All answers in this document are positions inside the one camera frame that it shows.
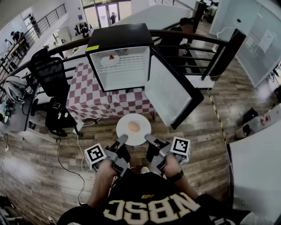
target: small plate in fridge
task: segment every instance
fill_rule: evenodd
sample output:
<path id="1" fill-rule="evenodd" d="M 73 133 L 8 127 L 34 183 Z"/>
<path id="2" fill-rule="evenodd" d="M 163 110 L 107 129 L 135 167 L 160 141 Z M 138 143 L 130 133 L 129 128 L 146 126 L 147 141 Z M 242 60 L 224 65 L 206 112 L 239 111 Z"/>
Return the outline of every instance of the small plate in fridge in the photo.
<path id="1" fill-rule="evenodd" d="M 119 62 L 119 56 L 117 54 L 110 55 L 110 56 L 104 56 L 101 59 L 101 65 L 102 66 L 113 66 Z"/>

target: black fridge top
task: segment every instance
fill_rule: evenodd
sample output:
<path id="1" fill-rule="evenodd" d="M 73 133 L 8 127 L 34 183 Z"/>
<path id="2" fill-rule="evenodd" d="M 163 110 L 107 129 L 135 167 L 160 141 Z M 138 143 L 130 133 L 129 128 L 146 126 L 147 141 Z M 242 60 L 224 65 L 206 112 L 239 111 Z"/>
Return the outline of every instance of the black fridge top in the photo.
<path id="1" fill-rule="evenodd" d="M 145 23 L 116 25 L 93 31 L 87 53 L 154 45 Z"/>

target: wristwatch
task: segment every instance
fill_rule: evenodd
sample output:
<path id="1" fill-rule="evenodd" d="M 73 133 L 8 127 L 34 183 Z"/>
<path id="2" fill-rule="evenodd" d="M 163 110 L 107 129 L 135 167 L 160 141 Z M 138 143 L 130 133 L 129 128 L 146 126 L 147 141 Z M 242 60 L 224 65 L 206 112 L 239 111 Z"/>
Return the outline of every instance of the wristwatch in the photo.
<path id="1" fill-rule="evenodd" d="M 180 180 L 183 176 L 184 176 L 184 172 L 183 172 L 183 170 L 181 170 L 181 172 L 179 172 L 178 174 L 176 174 L 170 178 L 167 178 L 167 180 L 171 183 L 174 183 L 174 182 Z"/>

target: white fridge shelf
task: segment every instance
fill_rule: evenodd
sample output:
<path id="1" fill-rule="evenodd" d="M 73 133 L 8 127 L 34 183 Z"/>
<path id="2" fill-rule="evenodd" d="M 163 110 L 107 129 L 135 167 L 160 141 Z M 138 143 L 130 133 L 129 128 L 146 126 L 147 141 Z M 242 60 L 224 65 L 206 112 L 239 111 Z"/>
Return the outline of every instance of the white fridge shelf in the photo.
<path id="1" fill-rule="evenodd" d="M 145 63 L 144 54 L 128 54 L 120 55 L 119 62 L 112 66 L 100 67 L 100 73 L 115 73 L 128 70 L 145 69 L 147 65 Z"/>

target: black office chair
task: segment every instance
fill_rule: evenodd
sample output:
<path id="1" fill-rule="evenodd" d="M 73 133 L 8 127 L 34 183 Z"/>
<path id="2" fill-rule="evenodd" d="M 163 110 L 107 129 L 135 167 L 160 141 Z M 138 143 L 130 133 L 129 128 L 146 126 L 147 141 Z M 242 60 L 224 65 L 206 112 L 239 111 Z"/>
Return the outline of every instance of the black office chair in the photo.
<path id="1" fill-rule="evenodd" d="M 65 77 L 62 59 L 58 57 L 51 58 L 48 55 L 48 50 L 44 48 L 36 52 L 30 62 L 31 65 L 28 69 L 38 80 L 46 95 L 53 97 L 47 109 L 46 127 L 51 133 L 61 137 L 67 136 L 63 128 L 74 127 L 79 135 L 76 121 L 65 107 L 70 86 Z M 37 102 L 34 101 L 33 109 L 36 108 Z"/>

